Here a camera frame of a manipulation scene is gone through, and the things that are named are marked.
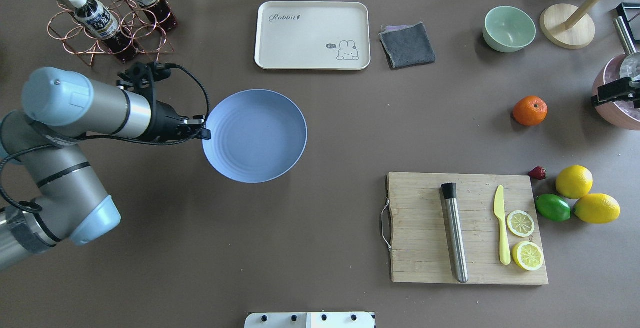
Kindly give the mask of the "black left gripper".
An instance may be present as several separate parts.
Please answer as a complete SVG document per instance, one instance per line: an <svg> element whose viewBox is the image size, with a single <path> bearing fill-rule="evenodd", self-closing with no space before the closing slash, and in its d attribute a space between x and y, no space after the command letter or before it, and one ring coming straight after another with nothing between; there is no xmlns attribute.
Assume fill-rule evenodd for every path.
<svg viewBox="0 0 640 328"><path fill-rule="evenodd" d="M182 116L171 105L160 101L151 103L150 108L150 123L146 128L147 141L178 141L197 138L200 135L201 140L211 139L211 131L205 125L203 114L194 115L192 118Z"/></svg>

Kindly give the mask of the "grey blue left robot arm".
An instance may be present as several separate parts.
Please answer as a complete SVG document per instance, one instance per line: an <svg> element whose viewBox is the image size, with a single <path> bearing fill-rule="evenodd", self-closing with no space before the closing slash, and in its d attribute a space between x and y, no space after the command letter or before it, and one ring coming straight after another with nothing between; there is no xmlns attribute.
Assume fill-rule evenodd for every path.
<svg viewBox="0 0 640 328"><path fill-rule="evenodd" d="M121 222L80 143L113 139L152 146L208 140L207 114L188 117L160 102L156 83L174 63L135 63L116 84L81 73L42 67L23 86L22 108L1 121L1 166L23 165L39 196L17 200L1 190L1 268L49 251L70 239L87 244Z"/></svg>

